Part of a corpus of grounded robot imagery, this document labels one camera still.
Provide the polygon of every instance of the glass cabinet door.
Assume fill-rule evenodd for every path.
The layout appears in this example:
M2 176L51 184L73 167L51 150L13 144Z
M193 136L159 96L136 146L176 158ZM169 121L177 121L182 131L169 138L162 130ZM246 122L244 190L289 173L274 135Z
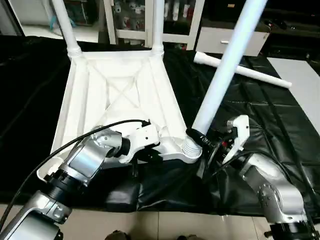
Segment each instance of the glass cabinet door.
M194 16L196 0L165 0L165 34L189 35Z
M151 47L152 30L149 39L148 29L150 26L152 29L153 23L152 20L146 20L146 12L153 12L152 2L152 0L114 0L112 13L118 44Z
M145 0L114 0L115 27L119 30L145 31Z

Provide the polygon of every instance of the black plastic sheet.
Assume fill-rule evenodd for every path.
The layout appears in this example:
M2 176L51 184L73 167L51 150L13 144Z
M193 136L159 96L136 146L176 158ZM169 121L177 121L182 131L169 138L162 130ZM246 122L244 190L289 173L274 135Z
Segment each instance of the black plastic sheet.
M70 61L62 40L42 37L0 38L0 201L8 202L28 173L50 153ZM79 43L83 51L128 50ZM187 127L196 117L215 68L193 63L194 51L166 50L164 64ZM262 56L244 57L241 65L279 77ZM318 197L320 137L289 90L236 74L211 125L221 129L234 116L249 116L247 150L264 150L287 168L308 210L316 210L295 165L301 161ZM199 163L180 160L107 169L91 183L74 207L113 212L181 211L260 216L258 199L228 167L207 184L196 176ZM34 176L20 203L43 183Z

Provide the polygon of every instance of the white cabinet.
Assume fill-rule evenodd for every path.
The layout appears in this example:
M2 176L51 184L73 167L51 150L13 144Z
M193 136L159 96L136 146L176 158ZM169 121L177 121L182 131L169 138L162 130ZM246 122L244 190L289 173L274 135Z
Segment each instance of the white cabinet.
M166 0L163 41L193 50L205 0ZM154 0L104 0L111 44L153 44Z
M202 27L196 50L204 53L223 54L231 39L233 29ZM268 32L255 31L245 50L246 56L257 56L269 36Z

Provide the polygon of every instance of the black cable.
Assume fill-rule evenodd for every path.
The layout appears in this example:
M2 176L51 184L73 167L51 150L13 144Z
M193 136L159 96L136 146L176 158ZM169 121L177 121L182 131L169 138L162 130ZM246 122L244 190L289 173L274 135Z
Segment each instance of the black cable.
M208 177L206 180L204 180L204 182L206 183L208 180L210 180L211 178L213 178L215 175L217 175L218 173L220 173L223 169L225 169L226 167L228 167L232 162L234 162L235 160L237 160L240 157L246 156L248 154L250 154L251 152L248 151L243 151L235 156L233 156L229 161L227 161L226 163L222 164L217 170L215 170L210 177Z
M8 206L6 207L1 219L0 219L0 232L2 231L2 228L4 227L4 224L6 222L6 219L12 209L12 207L14 206L15 204L15 201L17 200L17 198L19 197L20 193L21 193L21 190L22 188L25 186L25 184L27 183L27 181L29 180L29 178L39 169L41 168L41 166L43 164L45 164L49 159L53 158L55 155L57 155L59 152L61 152L62 150L66 149L67 147L71 146L72 144L74 143L77 143L78 141L81 141L83 140L84 138L92 135L92 134L95 134L97 132L100 132L104 129L108 129L108 128L111 128L113 126L116 126L116 125L120 125L120 124L125 124L125 123L136 123L136 122L139 122L139 123L142 123L142 125L146 125L148 124L147 121L144 121L144 120L140 120L140 119L130 119L130 120L123 120L123 121L118 121L118 122L115 122L115 123L111 123L109 125L106 125L106 126L102 126L102 127L99 127L95 130L92 130L92 131L89 131L81 136L78 136L77 138L69 141L68 143L66 143L65 145L63 145L62 147L58 148L57 150L55 150L53 153L51 153L46 159L44 159L40 164L38 164L38 166L35 167L35 169L33 169L31 171L31 173L25 178L25 180L23 181L23 183L21 184L21 186L19 187L19 189L16 191L15 195L13 196L12 200L10 201L10 203L8 204Z
M249 155L249 154L261 154L261 155L265 155L266 157L270 158L272 161L274 161L274 163L276 163L280 169L283 171L283 174L285 176L285 178L288 180L288 182L290 184L293 184L290 176L286 170L286 168L283 166L283 164L281 162L279 162L275 157L273 157L271 154L269 154L268 152L262 151L262 150L248 150L248 151L242 151L239 154L233 156L229 161L227 161L226 163L222 164L216 171L214 171L210 177L208 177L208 179L205 180L205 182L207 182L209 179L211 179L212 177L214 177L215 175L217 175L219 172L221 172L223 169L225 169L226 167L228 167L232 162L234 162L235 160L239 159L240 157Z

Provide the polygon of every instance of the floor tile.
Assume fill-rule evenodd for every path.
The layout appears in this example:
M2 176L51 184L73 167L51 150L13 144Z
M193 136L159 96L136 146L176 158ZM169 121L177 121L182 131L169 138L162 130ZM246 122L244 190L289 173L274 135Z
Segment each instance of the floor tile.
M0 205L0 215L5 207ZM8 220L11 220L20 208L15 206ZM115 230L130 234L132 240L157 240L158 217L158 212L115 213L74 209L60 229L64 240L104 240Z
M253 217L253 223L256 231L256 235L259 240L272 240L272 237L266 238L264 233L270 231L270 225L265 217Z
M257 240L252 217L186 212L159 213L159 240L197 235L205 240Z

